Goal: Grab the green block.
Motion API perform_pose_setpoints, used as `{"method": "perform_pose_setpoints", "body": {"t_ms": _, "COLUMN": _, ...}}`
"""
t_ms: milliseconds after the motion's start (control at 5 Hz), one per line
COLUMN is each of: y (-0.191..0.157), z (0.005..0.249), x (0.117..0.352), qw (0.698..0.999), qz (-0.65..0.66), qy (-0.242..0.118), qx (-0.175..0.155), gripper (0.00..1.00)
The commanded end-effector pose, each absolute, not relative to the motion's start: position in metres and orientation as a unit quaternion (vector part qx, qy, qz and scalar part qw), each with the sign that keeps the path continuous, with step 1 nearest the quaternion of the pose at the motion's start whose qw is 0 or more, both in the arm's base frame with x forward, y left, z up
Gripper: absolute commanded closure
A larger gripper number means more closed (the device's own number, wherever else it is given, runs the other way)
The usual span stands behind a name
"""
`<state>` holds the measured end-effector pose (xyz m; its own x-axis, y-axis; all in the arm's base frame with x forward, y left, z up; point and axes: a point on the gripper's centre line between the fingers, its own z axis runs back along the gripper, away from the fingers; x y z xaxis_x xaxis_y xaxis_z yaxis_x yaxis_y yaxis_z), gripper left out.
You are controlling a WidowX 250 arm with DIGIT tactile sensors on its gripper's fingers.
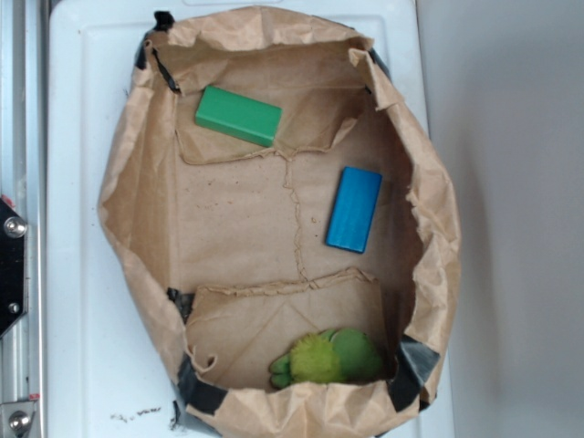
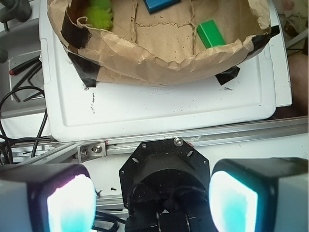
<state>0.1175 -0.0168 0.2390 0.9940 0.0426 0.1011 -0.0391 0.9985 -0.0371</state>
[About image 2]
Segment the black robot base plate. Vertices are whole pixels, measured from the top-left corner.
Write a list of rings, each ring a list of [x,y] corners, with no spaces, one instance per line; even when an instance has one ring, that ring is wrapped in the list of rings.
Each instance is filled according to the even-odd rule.
[[[142,142],[119,170],[127,232],[213,232],[208,160],[184,141]]]

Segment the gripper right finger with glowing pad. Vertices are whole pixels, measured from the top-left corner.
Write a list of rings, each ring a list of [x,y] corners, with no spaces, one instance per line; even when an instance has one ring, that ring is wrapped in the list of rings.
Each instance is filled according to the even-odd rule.
[[[209,204],[220,232],[307,232],[309,161],[221,159],[212,171]]]

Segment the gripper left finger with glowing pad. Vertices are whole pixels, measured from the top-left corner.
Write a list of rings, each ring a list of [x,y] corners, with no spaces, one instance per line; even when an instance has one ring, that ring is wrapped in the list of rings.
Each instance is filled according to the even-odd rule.
[[[89,232],[95,210],[95,187],[82,164],[0,168],[2,232]]]

